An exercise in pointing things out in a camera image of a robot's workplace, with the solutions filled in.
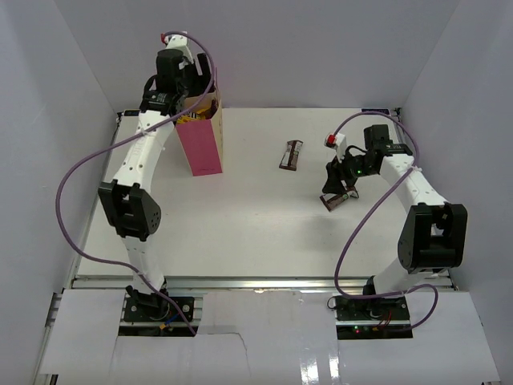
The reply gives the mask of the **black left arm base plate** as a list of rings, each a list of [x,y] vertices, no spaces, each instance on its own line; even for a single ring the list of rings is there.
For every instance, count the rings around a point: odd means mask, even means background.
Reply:
[[[185,318],[193,320],[194,297],[172,297]],[[156,294],[141,294],[137,290],[127,295],[123,320],[125,322],[165,322],[176,316],[182,321],[176,308]]]

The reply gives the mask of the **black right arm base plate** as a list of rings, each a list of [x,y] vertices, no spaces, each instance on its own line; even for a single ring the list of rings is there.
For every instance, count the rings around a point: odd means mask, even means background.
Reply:
[[[332,296],[326,305],[334,312],[339,341],[413,338],[404,297],[353,300]]]

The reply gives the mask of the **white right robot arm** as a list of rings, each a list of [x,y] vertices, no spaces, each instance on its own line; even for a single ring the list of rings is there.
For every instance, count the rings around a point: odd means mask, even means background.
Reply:
[[[461,265],[468,213],[464,205],[450,203],[434,190],[417,167],[412,150],[393,142],[387,125],[365,128],[364,145],[354,155],[345,135],[327,135],[325,146],[335,156],[326,165],[327,181],[320,199],[333,211],[358,196],[358,180],[378,175],[390,186],[385,195],[396,195],[406,211],[397,257],[367,281],[362,293],[363,313],[378,320],[391,309],[386,294],[402,296],[422,279]]]

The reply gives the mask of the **yellow M&M packet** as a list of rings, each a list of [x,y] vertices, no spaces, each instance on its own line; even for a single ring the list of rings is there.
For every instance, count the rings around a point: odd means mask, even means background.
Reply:
[[[198,115],[195,112],[189,112],[188,114],[184,114],[180,118],[178,118],[176,120],[176,123],[177,124],[186,124],[186,123],[191,123],[191,122],[195,122],[195,121],[202,120],[202,119],[203,119],[203,117],[201,115]]]
[[[209,107],[202,108],[196,112],[200,120],[210,120],[217,112],[218,103],[213,100]]]

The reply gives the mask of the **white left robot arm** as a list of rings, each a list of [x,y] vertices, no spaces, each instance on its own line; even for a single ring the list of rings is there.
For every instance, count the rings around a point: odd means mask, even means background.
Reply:
[[[158,257],[150,252],[151,235],[160,226],[161,209],[151,197],[151,181],[164,144],[175,128],[164,121],[185,110],[188,97],[210,88],[208,57],[195,59],[180,49],[163,49],[156,57],[156,74],[148,79],[139,105],[134,140],[112,179],[99,186],[107,221],[122,238],[128,263],[135,267],[129,294],[146,295],[142,311],[153,320],[164,318],[169,300],[154,292],[165,287]]]

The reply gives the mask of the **brown purple chocolate bar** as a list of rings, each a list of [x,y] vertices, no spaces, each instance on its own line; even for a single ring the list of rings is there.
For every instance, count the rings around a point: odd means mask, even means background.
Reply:
[[[325,208],[332,212],[337,207],[339,207],[342,203],[347,201],[348,199],[358,199],[359,194],[355,187],[349,187],[342,194],[333,194],[333,193],[323,193],[320,195],[321,203],[325,206]]]

